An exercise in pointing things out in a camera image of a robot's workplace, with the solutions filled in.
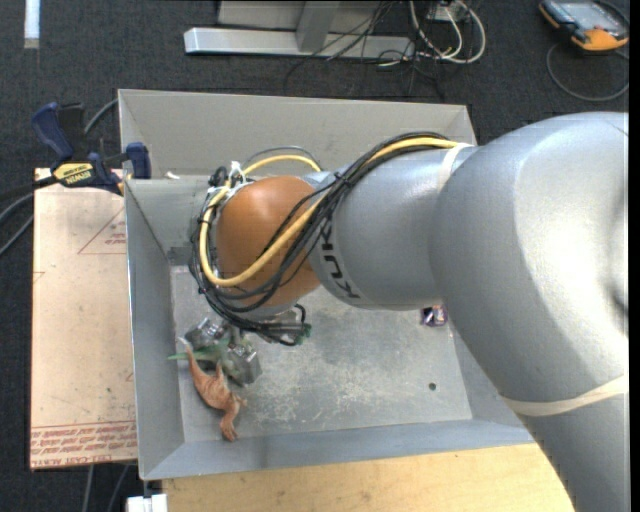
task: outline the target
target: wire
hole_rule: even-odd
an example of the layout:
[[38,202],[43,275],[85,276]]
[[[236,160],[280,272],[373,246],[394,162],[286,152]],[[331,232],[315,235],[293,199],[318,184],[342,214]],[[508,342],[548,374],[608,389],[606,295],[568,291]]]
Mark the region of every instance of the wire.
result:
[[[309,252],[313,250],[315,245],[321,239],[323,229],[327,223],[330,222],[338,204],[344,197],[346,197],[351,189],[357,185],[360,179],[381,163],[400,154],[410,151],[435,149],[438,147],[453,147],[455,145],[455,142],[448,141],[441,135],[431,132],[404,134],[372,148],[356,160],[346,171],[342,173],[342,175],[336,173],[336,180],[334,182],[316,190],[301,200],[278,227],[272,241],[270,241],[269,244],[267,244],[267,247],[265,247],[262,253],[263,256],[274,245],[277,245],[282,240],[287,239],[287,226],[291,218],[294,217],[297,209],[299,209],[301,205],[304,205],[313,196],[320,196],[320,199],[318,199],[318,201],[313,205],[314,211],[308,222],[302,226],[295,237],[289,239],[291,240],[291,243],[288,245],[289,248],[286,251],[284,258],[282,258],[277,270],[271,275],[271,277],[266,279],[265,282],[253,290],[243,290],[238,286],[223,287],[212,285],[204,273],[203,267],[207,265],[210,266],[210,261],[213,261],[213,265],[215,267],[216,251],[215,247],[210,247],[207,237],[204,237],[203,239],[199,235],[202,234],[203,228],[207,231],[210,228],[211,218],[216,213],[216,205],[221,201],[221,199],[216,199],[216,197],[209,199],[208,195],[202,210],[205,213],[210,213],[211,215],[207,215],[208,219],[201,219],[200,227],[196,230],[196,233],[194,233],[192,238],[192,260],[189,264],[189,270],[198,283],[200,293],[204,294],[210,307],[221,318],[232,325],[235,325],[241,331],[254,332],[270,343],[277,342],[287,346],[297,345],[304,337],[308,336],[311,328],[311,326],[305,324],[304,314],[301,314],[300,320],[294,323],[277,321],[277,317],[273,320],[253,321],[247,319],[245,316],[240,316],[240,314],[253,311],[265,304],[280,287],[284,286],[293,277],[295,277],[297,272],[301,269],[302,263],[308,257]],[[302,262],[298,263],[292,274],[284,280],[285,273],[289,271],[294,262],[299,260],[301,255],[303,256]],[[225,288],[234,288],[234,290],[240,290],[241,293],[225,292],[223,291]],[[249,297],[258,298],[248,305],[239,306],[237,304],[238,300]]]
[[[551,80],[553,80],[553,82],[558,87],[560,87],[560,89],[562,89],[564,92],[566,92],[567,94],[573,96],[574,98],[578,98],[580,100],[591,101],[591,102],[601,102],[601,101],[609,101],[609,100],[616,99],[616,98],[622,96],[625,92],[627,92],[629,90],[629,81],[628,80],[627,80],[627,83],[624,84],[622,86],[622,88],[620,88],[617,92],[615,92],[613,94],[609,94],[607,96],[584,96],[582,94],[579,94],[579,93],[569,89],[567,86],[562,84],[562,82],[560,82],[558,77],[555,75],[555,73],[551,69],[551,56],[554,53],[555,49],[558,46],[560,46],[561,44],[563,44],[563,43],[556,43],[551,48],[549,48],[549,51],[547,52],[547,71],[549,73],[549,76],[551,77]],[[615,52],[615,53],[616,53],[616,55],[619,55],[619,56],[629,60],[629,57],[624,55],[623,53],[621,53],[621,52]]]
[[467,6],[467,4],[465,4],[464,2],[462,2],[461,0],[456,0],[456,4],[460,5],[462,8],[464,8],[467,12],[467,14],[469,14],[471,20],[473,21],[473,24],[478,28],[478,30],[480,31],[480,48],[477,51],[477,53],[467,59],[458,59],[456,58],[456,56],[460,53],[460,51],[462,51],[462,47],[463,47],[463,38],[462,38],[462,33],[460,32],[460,29],[458,27],[458,24],[455,22],[455,20],[453,19],[453,16],[451,15],[451,11],[449,10],[449,6],[445,6],[445,12],[447,13],[447,16],[455,30],[456,33],[456,38],[458,40],[458,47],[456,48],[456,50],[453,53],[447,53],[447,52],[443,52],[442,50],[440,50],[439,48],[437,48],[432,42],[431,40],[427,37],[427,35],[425,34],[424,30],[422,30],[422,27],[420,26],[420,23],[418,21],[418,16],[416,14],[416,8],[415,8],[415,2],[413,0],[409,0],[409,14],[411,17],[411,22],[413,24],[414,29],[417,31],[417,35],[420,36],[420,39],[422,39],[422,41],[427,45],[428,48],[430,48],[433,52],[435,52],[435,55],[430,55],[430,54],[422,54],[423,57],[430,57],[430,58],[434,58],[436,60],[442,60],[442,61],[446,61],[446,62],[452,62],[454,64],[471,64],[473,62],[476,62],[478,59],[480,59],[480,57],[482,57],[482,55],[485,52],[486,49],[486,43],[487,43],[487,35],[484,29],[484,25],[482,24],[482,21],[480,20],[480,18],[478,17],[478,15],[475,13],[475,11],[471,8],[469,8]]
[[124,482],[124,477],[127,476],[127,472],[129,468],[133,466],[133,464],[126,464],[122,473],[120,473],[120,478],[118,479],[118,483],[116,483],[115,488],[113,489],[113,494],[111,495],[111,499],[109,500],[109,506],[107,507],[106,512],[111,512],[113,509],[113,505],[115,505],[116,499],[118,498],[118,493],[120,492],[120,487],[122,487],[122,482]]
[[298,162],[303,162],[307,164],[316,172],[322,171],[322,169],[318,166],[318,164],[314,160],[311,160],[310,158],[307,158],[301,155],[276,155],[276,156],[270,156],[270,157],[264,158],[256,162],[255,164],[250,165],[249,167],[244,169],[243,172],[246,175],[246,174],[252,173],[256,169],[259,169],[260,167],[271,164],[273,162],[281,162],[283,160],[297,160]]
[[[382,158],[385,155],[388,155],[394,151],[406,149],[409,147],[427,146],[427,145],[437,145],[438,147],[442,147],[442,148],[444,147],[451,148],[455,146],[456,143],[449,142],[449,141],[442,141],[441,139],[426,138],[426,137],[418,137],[415,139],[400,141],[380,149],[378,152],[372,155],[370,159],[368,159],[364,164],[365,165],[369,164],[373,160]],[[245,174],[248,174],[252,170],[253,170],[252,168],[247,169],[245,171]],[[300,217],[298,217],[295,220],[295,222],[285,230],[285,232],[280,236],[280,238],[278,238],[265,252],[263,252],[262,255],[253,264],[249,266],[249,268],[247,268],[246,270],[244,270],[243,272],[241,272],[240,274],[234,277],[225,279],[215,275],[215,272],[212,270],[211,265],[209,264],[209,260],[206,256],[205,251],[207,246],[209,226],[211,224],[210,220],[211,220],[213,208],[217,206],[220,203],[220,201],[222,201],[222,199],[226,196],[227,192],[228,190],[222,190],[211,199],[211,201],[207,206],[207,211],[205,212],[202,218],[202,222],[200,224],[200,265],[202,267],[202,271],[204,272],[209,282],[211,282],[216,286],[222,286],[225,288],[230,288],[233,286],[240,285],[245,281],[251,279],[260,270],[262,270],[264,266],[285,246],[285,244],[302,229],[302,227],[306,224],[306,222],[311,218],[316,208],[321,204],[322,199],[325,197],[324,195],[321,196],[316,203],[311,205]]]
[[[27,202],[32,197],[33,197],[33,192],[20,197],[19,199],[11,203],[9,206],[7,206],[0,213],[0,224],[2,224],[2,222],[9,216],[9,214],[13,210],[18,208],[21,204]],[[0,256],[2,256],[15,243],[15,241],[18,240],[18,238],[20,238],[20,236],[29,228],[29,226],[32,223],[33,223],[33,215],[31,215],[27,219],[27,221],[22,226],[20,226],[18,230],[9,238],[9,240],[2,247],[0,247]]]
[[91,483],[93,482],[93,471],[95,466],[91,464],[89,471],[87,471],[87,485],[84,489],[84,498],[82,500],[82,512],[89,510],[89,496],[91,495]]
[[330,55],[329,57],[327,57],[325,60],[327,61],[331,61],[334,58],[340,57],[342,55],[344,55],[344,53],[346,53],[347,51],[349,51],[351,48],[353,48],[356,44],[358,44],[363,38],[367,37],[369,35],[369,33],[371,33],[373,31],[373,28],[371,26],[371,21],[376,19],[376,17],[378,16],[378,13],[382,10],[383,5],[387,8],[390,8],[390,5],[393,4],[393,2],[388,2],[388,4],[386,2],[380,2],[380,4],[378,5],[378,7],[376,8],[376,10],[373,12],[373,14],[365,19],[364,21],[358,23],[356,26],[354,26],[353,28],[351,28],[351,30],[345,32],[344,34],[340,34],[338,37],[336,37],[333,41],[330,41],[329,43],[327,43],[326,45],[324,45],[322,48],[320,48],[319,50],[316,50],[315,52],[309,54],[309,55],[305,55],[304,59],[301,60],[300,62],[297,62],[296,64],[294,64],[289,71],[287,71],[287,73],[284,76],[284,79],[282,81],[282,92],[283,94],[286,95],[287,93],[287,85],[289,83],[289,79],[291,78],[291,75],[293,75],[293,73],[300,68],[303,64],[307,63],[310,58],[312,57],[317,57],[319,54],[321,54],[322,52],[324,52],[325,50],[329,49],[331,46],[333,46],[334,44],[336,44],[337,42],[341,41],[342,39],[344,39],[347,36],[350,35],[354,35],[357,34],[357,30],[360,29],[361,27],[363,27],[365,24],[369,23],[369,27],[367,27],[367,30],[365,30],[363,33],[361,34],[357,34],[358,37],[356,37],[356,39],[354,41],[352,41],[351,43],[349,43],[349,45],[347,45],[346,48],[343,48],[341,50],[339,50],[338,52],[334,53],[333,55]]
[[104,105],[95,116],[91,118],[91,120],[84,127],[84,134],[87,135],[98,123],[98,121],[105,115],[112,107],[118,104],[118,98],[115,100],[111,100],[109,103]]
[[[479,2],[474,2],[474,7],[476,5],[479,5]],[[441,66],[441,64],[447,63],[447,62],[453,62],[455,56],[458,57],[457,59],[455,59],[457,61],[455,62],[456,64],[469,63],[470,61],[472,61],[472,59],[474,60],[479,59],[481,53],[484,53],[484,48],[486,48],[486,37],[484,35],[484,27],[480,29],[483,35],[480,51],[474,52],[473,45],[461,46],[461,39],[463,39],[461,29],[458,26],[458,23],[456,23],[455,20],[453,20],[451,9],[447,7],[447,10],[445,12],[448,17],[449,23],[453,26],[454,30],[456,31],[457,48],[455,49],[455,51],[453,50],[441,51],[438,48],[436,48],[440,52],[440,54],[442,54],[443,57],[447,57],[447,58],[441,58],[437,53],[434,52],[432,48],[432,46],[434,45],[431,44],[431,38],[429,37],[429,31],[428,31],[428,29],[430,29],[434,24],[435,11],[433,11],[433,8],[427,11],[427,13],[424,15],[423,25],[418,26],[418,28],[421,29],[422,31],[422,35],[424,35],[426,38],[426,42],[425,42],[425,39],[423,39],[419,34],[416,33],[416,26],[415,26],[416,23],[414,23],[414,19],[412,19],[413,17],[411,16],[411,11],[412,11],[411,4],[408,4],[408,6],[409,8],[407,9],[407,13],[408,13],[408,26],[409,26],[409,32],[410,32],[410,35],[408,37],[409,44],[407,45],[407,47],[403,52],[400,52],[397,50],[386,50],[380,53],[377,59],[377,68],[379,70],[383,70],[383,69],[390,69],[392,67],[395,67],[396,69],[400,70],[403,81],[404,81],[404,75],[406,74],[406,70],[408,68],[410,72],[410,77],[409,77],[409,83],[405,88],[405,93],[404,93],[405,95],[407,96],[412,95],[416,79],[420,79],[420,81],[428,83],[429,86],[435,87],[435,92],[437,93],[439,100],[445,101],[445,90],[442,88],[443,80],[451,79],[456,73],[459,73],[464,68],[464,66],[457,65],[457,66],[453,66],[452,69],[450,67],[450,69],[445,70]],[[462,8],[466,10],[466,14],[465,14],[466,16],[471,16],[471,14],[469,14],[469,11],[472,11],[472,9],[469,4],[466,4],[466,3],[462,4],[461,2],[458,2],[457,9],[462,9]],[[471,30],[473,30],[476,25],[478,26],[482,25],[475,11],[473,11],[473,14],[475,15],[474,19],[476,19],[476,22],[465,24]],[[418,15],[416,14],[415,21],[417,22],[417,20],[418,20]],[[409,49],[411,44],[414,45],[414,49],[409,55]],[[397,55],[398,58],[389,59],[386,62],[380,62],[388,54]],[[426,69],[424,69],[424,65],[428,63],[432,64],[433,66],[432,70],[427,71]]]
[[[618,9],[615,5],[610,4],[609,2],[605,2],[603,0],[596,0],[595,3],[608,7],[609,9],[614,11],[616,14],[618,14],[618,16],[620,16],[625,21],[627,26],[629,27],[631,26],[631,22],[629,21],[629,18],[625,15],[625,13],[622,10]],[[556,48],[558,48],[558,46],[560,46],[561,44],[562,43],[556,43],[551,48],[549,48],[549,51],[547,52],[546,66],[547,66],[547,72],[549,73],[549,77],[551,78],[551,80],[553,80],[553,83],[555,83],[558,87],[560,87],[560,89],[562,89],[564,92],[566,92],[570,96],[573,96],[574,98],[577,98],[579,100],[598,103],[602,101],[614,100],[622,96],[625,92],[629,90],[629,80],[627,80],[627,82],[620,89],[618,89],[618,91],[606,96],[584,96],[582,94],[579,94],[569,89],[566,85],[560,82],[560,80],[558,79],[556,74],[553,72],[553,69],[551,67],[551,56],[555,52]],[[614,53],[619,57],[622,57],[623,59],[629,60],[629,56],[625,55],[620,50],[617,50]]]
[[301,146],[276,146],[276,147],[269,148],[269,149],[263,149],[262,151],[258,151],[257,153],[254,153],[249,158],[247,158],[242,163],[242,168],[244,169],[245,167],[247,167],[247,164],[249,162],[251,162],[252,160],[255,160],[257,157],[262,156],[262,155],[267,155],[267,154],[273,153],[275,151],[299,151],[300,153],[303,153],[304,155],[309,157],[309,159],[313,160],[318,167],[322,168],[322,165],[320,165],[320,163],[318,162],[318,159],[315,156],[313,156],[313,153],[307,151],[306,149],[304,149]]

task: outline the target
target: cable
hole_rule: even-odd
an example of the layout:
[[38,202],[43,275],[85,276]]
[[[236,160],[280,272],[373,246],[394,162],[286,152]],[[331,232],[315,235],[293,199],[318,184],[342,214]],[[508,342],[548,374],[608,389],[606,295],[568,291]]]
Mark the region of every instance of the cable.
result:
[[122,473],[120,474],[120,478],[118,479],[118,483],[116,483],[115,488],[113,489],[113,494],[111,495],[111,499],[109,500],[109,506],[107,507],[106,512],[111,512],[113,509],[113,505],[115,505],[116,500],[118,499],[118,493],[120,492],[120,487],[122,487],[122,482],[124,482],[124,477],[127,476],[127,472],[129,468],[133,466],[133,464],[126,464]]
[[82,512],[89,510],[89,496],[91,495],[91,483],[93,482],[93,471],[95,466],[91,464],[87,472],[87,485],[84,489],[84,498],[82,500]]
[[422,30],[422,27],[420,26],[420,23],[418,21],[418,16],[416,14],[415,2],[413,2],[413,0],[409,0],[409,14],[411,17],[411,22],[413,24],[413,27],[417,31],[417,34],[422,39],[422,41],[436,54],[436,55],[423,54],[422,55],[423,57],[430,57],[436,60],[452,62],[454,64],[471,64],[473,62],[476,62],[478,59],[480,59],[480,57],[482,57],[482,55],[484,54],[486,49],[486,43],[487,43],[487,35],[484,29],[484,25],[482,24],[482,21],[480,20],[478,15],[475,13],[475,11],[469,8],[467,4],[462,2],[462,0],[455,0],[455,1],[458,5],[460,5],[466,10],[467,14],[469,14],[471,20],[473,21],[473,24],[477,26],[478,30],[480,31],[480,48],[475,55],[467,59],[456,58],[456,56],[460,53],[460,51],[462,51],[463,39],[462,39],[462,33],[460,32],[458,24],[455,22],[455,20],[451,16],[451,12],[448,6],[445,6],[445,12],[447,13],[449,20],[451,21],[451,24],[454,27],[454,30],[456,32],[456,37],[458,40],[458,47],[451,54],[448,54],[447,52],[443,52],[439,48],[434,46],[434,44],[431,42],[431,40],[427,37],[425,32]]
[[[213,285],[205,275],[203,268],[209,264],[211,257],[213,256],[215,267],[215,248],[213,248],[214,254],[210,254],[210,246],[207,237],[201,237],[202,231],[208,231],[211,224],[211,216],[215,215],[216,205],[221,201],[220,198],[214,197],[205,201],[203,211],[210,213],[207,215],[208,219],[201,219],[199,230],[194,233],[192,260],[189,265],[189,270],[198,283],[198,289],[200,293],[204,294],[207,302],[211,308],[224,320],[237,326],[241,331],[254,332],[268,342],[277,342],[283,345],[292,346],[298,344],[303,337],[308,336],[311,326],[305,324],[304,317],[301,315],[299,322],[278,322],[276,320],[265,321],[252,321],[245,317],[239,316],[241,313],[246,313],[257,309],[264,303],[266,303],[275,292],[288,283],[300,270],[302,263],[307,258],[309,251],[313,250],[313,247],[320,240],[322,235],[323,226],[330,221],[333,212],[337,208],[340,201],[351,191],[351,189],[366,176],[371,170],[378,165],[394,158],[400,154],[404,154],[409,151],[420,151],[426,149],[435,149],[438,147],[453,147],[455,142],[447,141],[439,134],[430,132],[421,132],[413,134],[404,134],[399,137],[395,137],[382,144],[379,144],[366,154],[362,155],[356,162],[354,162],[342,175],[336,175],[336,181],[333,183],[316,190],[313,194],[310,194],[303,200],[301,200],[285,219],[276,234],[272,238],[272,241],[267,244],[263,251],[263,256],[269,252],[272,247],[277,246],[283,240],[291,240],[289,249],[287,250],[284,258],[282,259],[279,268],[276,272],[269,277],[264,283],[257,286],[253,290],[242,290],[242,293],[229,293],[224,292],[222,286]],[[314,203],[313,212],[308,220],[294,238],[288,238],[287,225],[291,218],[294,216],[295,211],[305,204],[314,195],[321,195],[320,199]],[[291,268],[291,265],[299,259],[302,252],[305,254],[302,261],[297,264],[293,273],[284,281],[285,273]],[[229,286],[228,288],[234,288],[238,290],[238,286]],[[258,297],[258,299],[244,306],[238,306],[231,301],[238,301],[244,298]]]
[[[595,3],[604,5],[605,7],[608,7],[609,9],[614,11],[616,14],[618,14],[622,19],[624,19],[624,21],[627,24],[627,26],[631,26],[629,18],[627,18],[625,13],[622,10],[618,9],[615,5],[610,4],[609,2],[605,2],[603,0],[596,0]],[[582,94],[579,94],[579,93],[569,89],[562,82],[560,82],[560,80],[558,79],[556,74],[553,72],[553,69],[551,68],[551,56],[553,55],[553,53],[556,50],[556,48],[558,46],[560,46],[561,44],[562,43],[556,43],[551,48],[549,48],[549,51],[547,52],[546,66],[547,66],[547,72],[549,73],[549,77],[551,78],[551,80],[553,80],[553,83],[555,83],[558,87],[560,87],[560,89],[562,89],[564,92],[566,92],[570,96],[573,96],[574,98],[577,98],[579,100],[598,103],[598,102],[602,102],[602,101],[609,101],[609,100],[616,99],[616,98],[622,96],[625,92],[627,92],[629,90],[629,80],[627,80],[627,83],[624,84],[618,91],[616,91],[616,92],[614,92],[612,94],[609,94],[607,96],[584,96]],[[620,50],[617,50],[614,53],[616,55],[618,55],[619,57],[622,57],[623,59],[629,60],[629,56],[625,55]]]
[[[419,137],[406,141],[399,141],[389,146],[386,146],[376,152],[374,155],[370,157],[364,164],[369,164],[371,161],[384,157],[385,155],[392,153],[394,151],[406,149],[409,147],[415,146],[427,146],[427,145],[437,145],[438,147],[450,148],[456,145],[455,142],[442,141],[441,139],[434,138],[424,138]],[[247,169],[245,173],[249,173],[253,169]],[[202,222],[200,224],[200,265],[202,267],[202,271],[204,272],[207,279],[216,286],[222,286],[225,288],[230,288],[239,284],[244,283],[245,281],[251,279],[254,275],[256,275],[262,268],[284,247],[284,245],[294,236],[296,235],[302,227],[306,224],[306,222],[311,218],[316,208],[322,203],[322,199],[325,197],[324,195],[320,197],[320,199],[311,205],[296,221],[289,226],[285,232],[276,240],[273,245],[271,245],[262,255],[245,271],[240,274],[231,277],[231,278],[219,278],[215,275],[212,270],[208,258],[206,257],[205,247],[207,245],[208,232],[210,226],[210,220],[213,208],[220,203],[220,201],[224,198],[228,190],[222,190],[216,196],[214,196],[207,206],[207,211],[205,212]]]
[[[17,199],[16,201],[14,201],[13,203],[11,203],[9,206],[7,206],[1,213],[0,213],[0,224],[9,216],[9,214],[15,210],[16,208],[18,208],[22,203],[27,202],[29,199],[31,199],[33,197],[33,192],[26,194],[22,197],[20,197],[19,199]],[[22,235],[22,233],[24,233],[29,226],[33,223],[33,215],[31,215],[27,221],[18,228],[18,230],[11,235],[11,237],[9,238],[9,240],[2,246],[0,247],[0,256],[2,256],[14,243],[15,241],[20,238],[20,236]]]
[[276,156],[270,156],[270,157],[264,158],[256,162],[255,164],[250,165],[249,167],[244,169],[243,172],[246,175],[246,174],[252,173],[256,169],[259,169],[260,167],[271,164],[273,162],[281,162],[283,160],[297,160],[298,162],[303,162],[307,164],[316,172],[322,171],[322,169],[320,169],[318,164],[314,160],[311,160],[310,158],[307,158],[301,155],[276,155]]
[[96,115],[93,116],[91,120],[85,125],[84,134],[87,135],[95,127],[95,125],[102,118],[102,116],[105,115],[109,111],[109,109],[117,105],[117,103],[118,103],[118,98],[116,98],[115,100],[111,100],[109,103],[103,106],[100,110],[98,110]]
[[301,146],[276,146],[273,148],[269,148],[269,149],[263,149],[262,151],[258,151],[257,153],[254,153],[253,155],[251,155],[249,158],[247,158],[243,163],[242,163],[242,168],[246,168],[247,164],[249,162],[251,162],[252,160],[255,160],[257,157],[262,156],[262,155],[266,155],[269,153],[273,153],[275,151],[299,151],[300,153],[303,153],[304,155],[306,155],[307,157],[309,157],[310,160],[313,160],[314,163],[319,167],[322,168],[322,165],[320,165],[320,163],[318,162],[318,159],[313,156],[313,153],[307,151],[306,149],[304,149]]
[[[390,5],[393,2],[389,2],[389,5],[385,5],[385,7],[390,7]],[[309,61],[309,59],[311,57],[317,57],[320,53],[324,52],[325,50],[327,50],[328,48],[330,48],[331,46],[333,46],[334,44],[336,44],[338,41],[341,41],[342,39],[344,39],[345,37],[349,36],[349,35],[354,35],[357,34],[357,30],[361,27],[363,27],[366,23],[369,23],[369,27],[367,27],[367,30],[365,30],[363,33],[361,34],[357,34],[357,38],[352,41],[351,43],[349,43],[349,45],[346,48],[343,48],[341,50],[339,50],[338,52],[336,52],[333,55],[330,55],[329,57],[327,57],[325,60],[330,61],[333,60],[334,58],[337,58],[341,55],[343,55],[344,53],[346,53],[348,50],[350,50],[351,48],[353,48],[356,44],[358,44],[364,37],[366,37],[368,35],[368,33],[370,31],[373,30],[373,28],[371,28],[371,21],[373,19],[375,19],[375,17],[378,15],[378,13],[382,10],[383,8],[383,4],[385,4],[385,2],[380,2],[380,5],[378,5],[378,7],[376,8],[376,10],[374,11],[374,13],[367,19],[365,19],[364,21],[358,23],[356,26],[354,26],[351,30],[349,30],[348,32],[345,32],[344,34],[340,34],[338,37],[336,37],[333,41],[330,41],[329,43],[327,43],[326,45],[324,45],[322,48],[320,48],[319,50],[316,50],[315,52],[304,56],[304,59],[301,60],[300,62],[297,62],[296,64],[294,64],[289,71],[287,71],[286,75],[284,76],[284,79],[282,81],[282,93],[284,95],[286,95],[287,93],[287,85],[289,83],[289,79],[291,78],[291,75],[298,69],[300,68],[300,66],[302,66],[303,64],[307,63]]]

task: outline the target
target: blue clamp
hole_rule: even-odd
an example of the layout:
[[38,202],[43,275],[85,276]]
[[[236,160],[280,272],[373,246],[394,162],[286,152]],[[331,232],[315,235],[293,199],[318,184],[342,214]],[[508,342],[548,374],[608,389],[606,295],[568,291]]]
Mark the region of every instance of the blue clamp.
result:
[[[149,152],[141,142],[132,142],[127,146],[125,153],[109,158],[103,158],[94,151],[89,152],[87,156],[78,155],[79,151],[76,148],[84,150],[87,147],[82,127],[83,115],[82,105],[76,104],[60,109],[57,103],[52,102],[40,108],[32,116],[31,126],[36,136],[57,155],[57,160],[50,169],[51,177],[46,181],[42,180],[41,184],[59,182],[67,187],[109,187],[121,193],[122,189],[117,185],[122,180],[108,167],[116,162],[121,164],[126,160],[131,161],[135,178],[151,178]],[[72,142],[69,141],[67,133],[74,135]]]

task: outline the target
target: cable bundle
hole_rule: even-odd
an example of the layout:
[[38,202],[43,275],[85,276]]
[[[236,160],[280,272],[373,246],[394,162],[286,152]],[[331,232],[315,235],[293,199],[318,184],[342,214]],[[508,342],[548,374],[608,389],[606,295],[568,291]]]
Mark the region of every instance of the cable bundle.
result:
[[[225,279],[220,277],[219,272],[215,270],[216,254],[215,249],[211,247],[209,234],[222,201],[227,199],[235,188],[232,188],[231,181],[227,179],[223,186],[217,187],[207,194],[199,218],[199,227],[192,240],[193,253],[190,269],[198,283],[200,292],[205,295],[209,305],[220,317],[242,331],[254,332],[269,342],[277,342],[289,346],[301,343],[304,337],[309,335],[310,325],[305,323],[305,310],[300,304],[295,305],[301,312],[300,318],[296,321],[281,321],[278,318],[254,321],[243,317],[243,314],[263,306],[279,288],[293,279],[300,270],[302,263],[306,260],[308,253],[317,244],[322,228],[331,221],[331,217],[340,202],[373,169],[405,153],[436,148],[452,148],[456,145],[456,142],[449,141],[441,135],[431,132],[404,134],[377,145],[358,158],[342,174],[335,173],[335,181],[302,198],[292,208],[287,218],[282,221],[262,251],[261,256],[244,272]],[[315,170],[321,170],[316,162],[310,158],[299,155],[278,155],[265,158],[253,164],[244,172],[237,171],[238,173],[242,172],[242,178],[236,184],[236,187],[239,184],[242,186],[242,184],[246,183],[246,174],[249,172],[267,163],[285,159],[303,161]],[[291,222],[301,208],[313,200],[315,202],[295,221]],[[290,245],[283,261],[271,277],[253,289],[241,287],[243,283],[259,272],[287,243]],[[305,252],[301,262],[297,265],[292,275],[285,280],[285,273],[296,262],[298,257],[303,254],[303,251]],[[250,304],[238,304],[238,301],[246,301],[247,299],[255,300]]]

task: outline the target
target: tan surface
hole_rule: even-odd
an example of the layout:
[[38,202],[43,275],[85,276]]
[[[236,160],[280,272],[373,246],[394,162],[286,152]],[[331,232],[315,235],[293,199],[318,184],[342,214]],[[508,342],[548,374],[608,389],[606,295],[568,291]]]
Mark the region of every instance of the tan surface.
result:
[[124,201],[37,190],[31,468],[137,457]]
[[171,512],[573,512],[536,444],[163,481]]

